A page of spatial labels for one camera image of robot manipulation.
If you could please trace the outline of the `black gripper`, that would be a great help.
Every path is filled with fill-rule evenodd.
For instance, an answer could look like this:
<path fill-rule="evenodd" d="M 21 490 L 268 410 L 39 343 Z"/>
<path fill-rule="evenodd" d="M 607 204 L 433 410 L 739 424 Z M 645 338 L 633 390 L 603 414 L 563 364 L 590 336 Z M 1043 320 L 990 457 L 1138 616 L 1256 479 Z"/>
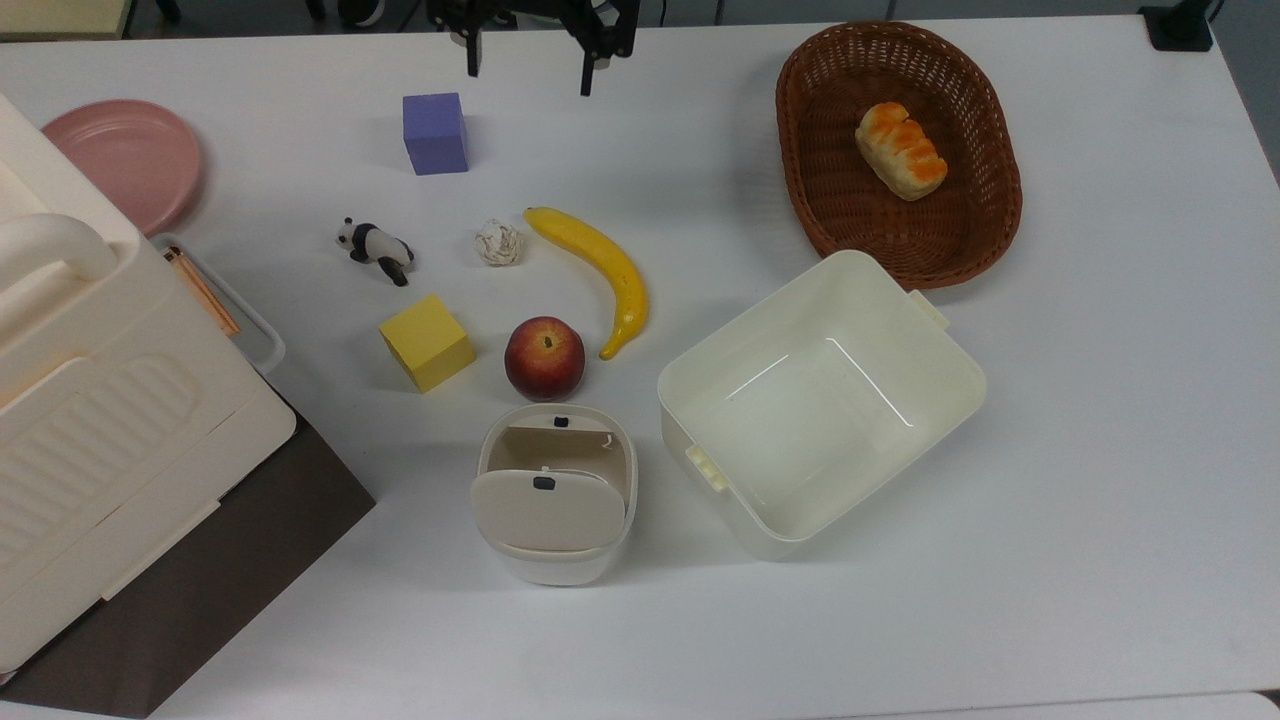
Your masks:
<path fill-rule="evenodd" d="M 593 91 L 595 61 L 634 53 L 639 1 L 429 1 L 428 20 L 462 38 L 467 73 L 479 77 L 483 27 L 502 12 L 558 20 L 584 51 L 580 95 Z"/>

